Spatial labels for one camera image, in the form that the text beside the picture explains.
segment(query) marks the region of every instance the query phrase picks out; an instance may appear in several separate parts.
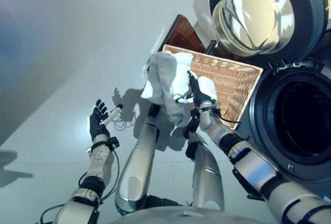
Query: brown box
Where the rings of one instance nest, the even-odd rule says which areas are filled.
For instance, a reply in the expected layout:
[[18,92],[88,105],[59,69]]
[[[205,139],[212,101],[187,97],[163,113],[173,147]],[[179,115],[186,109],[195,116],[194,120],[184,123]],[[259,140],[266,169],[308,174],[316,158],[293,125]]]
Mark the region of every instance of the brown box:
[[[210,78],[215,84],[217,101],[221,103],[222,117],[240,121],[263,72],[262,68],[168,44],[163,46],[163,51],[191,53],[193,55],[191,70],[198,76]],[[236,129],[238,125],[237,123],[222,122],[232,130]]]

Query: washing machine drum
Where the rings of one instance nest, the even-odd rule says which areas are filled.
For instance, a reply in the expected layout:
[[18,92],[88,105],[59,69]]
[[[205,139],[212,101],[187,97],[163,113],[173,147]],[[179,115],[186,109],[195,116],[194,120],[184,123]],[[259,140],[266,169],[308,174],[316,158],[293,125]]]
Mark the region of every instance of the washing machine drum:
[[249,109],[257,147],[286,175],[330,198],[330,39],[317,49],[326,37],[327,0],[209,3],[223,46],[264,68]]
[[329,51],[263,74],[249,108],[254,144],[293,180],[331,198]]

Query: black robotic glove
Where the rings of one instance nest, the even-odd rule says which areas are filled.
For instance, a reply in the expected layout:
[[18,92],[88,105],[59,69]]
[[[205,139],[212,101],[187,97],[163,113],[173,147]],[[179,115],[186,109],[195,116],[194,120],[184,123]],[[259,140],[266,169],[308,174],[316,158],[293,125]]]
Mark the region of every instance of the black robotic glove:
[[107,135],[108,139],[110,134],[104,124],[100,124],[102,121],[108,118],[108,113],[106,112],[107,107],[101,100],[97,100],[93,112],[89,117],[89,133],[91,134],[92,140],[96,135]]

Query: robot forearm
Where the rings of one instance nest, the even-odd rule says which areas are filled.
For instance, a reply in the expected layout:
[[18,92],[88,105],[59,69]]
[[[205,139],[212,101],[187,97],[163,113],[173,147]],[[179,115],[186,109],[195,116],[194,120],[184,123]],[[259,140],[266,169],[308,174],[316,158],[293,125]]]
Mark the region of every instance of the robot forearm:
[[111,179],[111,166],[114,162],[113,150],[119,147],[116,137],[110,137],[105,123],[109,122],[122,109],[118,105],[112,112],[101,100],[96,102],[89,118],[93,145],[89,156],[91,164],[80,184],[67,203],[58,212],[55,224],[94,224],[97,222],[101,196]]
[[109,148],[111,139],[97,135],[93,139],[91,164],[80,187],[57,214],[55,224],[96,223],[101,196],[111,178],[114,155]]
[[200,127],[228,156],[234,165],[234,175],[251,198],[264,200],[280,223],[330,222],[331,205],[285,179],[251,144],[227,129],[218,116],[202,112]]

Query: white wall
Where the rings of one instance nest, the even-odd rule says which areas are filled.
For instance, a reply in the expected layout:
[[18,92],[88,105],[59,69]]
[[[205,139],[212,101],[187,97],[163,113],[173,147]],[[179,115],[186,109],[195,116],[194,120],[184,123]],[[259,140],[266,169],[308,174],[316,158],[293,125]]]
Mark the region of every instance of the white wall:
[[[86,117],[94,101],[102,98],[112,107],[115,88],[121,96],[141,89],[142,67],[158,37],[178,13],[195,24],[196,15],[208,10],[196,5],[195,0],[0,0],[0,145],[5,142],[0,223],[35,223],[45,208],[66,201],[88,166]],[[139,95],[131,103],[137,116],[148,108]],[[136,141],[134,127],[117,131],[109,125],[109,130],[121,143],[123,167]],[[149,192],[185,204],[192,200],[193,163],[180,144],[181,151],[167,144],[164,152],[156,151]],[[245,199],[227,158],[211,148],[224,173],[227,210],[272,223],[263,203]],[[113,197],[100,210],[100,224],[119,217]]]

